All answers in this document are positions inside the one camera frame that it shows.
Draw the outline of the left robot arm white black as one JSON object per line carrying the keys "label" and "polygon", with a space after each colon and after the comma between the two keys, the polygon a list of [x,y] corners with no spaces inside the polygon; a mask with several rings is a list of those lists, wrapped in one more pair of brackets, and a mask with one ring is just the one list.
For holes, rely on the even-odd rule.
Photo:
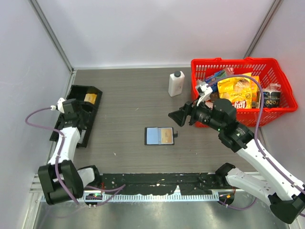
{"label": "left robot arm white black", "polygon": [[86,128],[81,103],[76,99],[60,98],[56,109],[63,115],[63,126],[57,130],[59,139],[52,157],[47,165],[38,170],[42,191],[49,205],[77,201],[83,196],[86,186],[97,190],[102,184],[96,166],[77,170],[73,164],[81,132]]}

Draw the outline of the gold VIP card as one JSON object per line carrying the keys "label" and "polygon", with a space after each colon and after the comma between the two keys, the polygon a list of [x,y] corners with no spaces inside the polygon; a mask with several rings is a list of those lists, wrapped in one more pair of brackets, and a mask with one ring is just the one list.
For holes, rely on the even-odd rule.
{"label": "gold VIP card", "polygon": [[173,143],[173,130],[171,128],[161,128],[161,144],[172,144]]}

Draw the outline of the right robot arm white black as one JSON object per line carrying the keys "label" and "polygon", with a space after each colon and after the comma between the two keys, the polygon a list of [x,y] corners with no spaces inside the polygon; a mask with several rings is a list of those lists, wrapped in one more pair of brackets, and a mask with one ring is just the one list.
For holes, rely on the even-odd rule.
{"label": "right robot arm white black", "polygon": [[261,176],[261,181],[226,163],[216,171],[215,182],[220,188],[238,187],[267,204],[272,213],[286,224],[291,224],[305,209],[305,184],[285,169],[263,147],[257,136],[236,119],[236,108],[227,99],[217,99],[212,108],[205,102],[186,102],[168,116],[183,126],[200,122],[218,132],[227,148],[250,163]]}

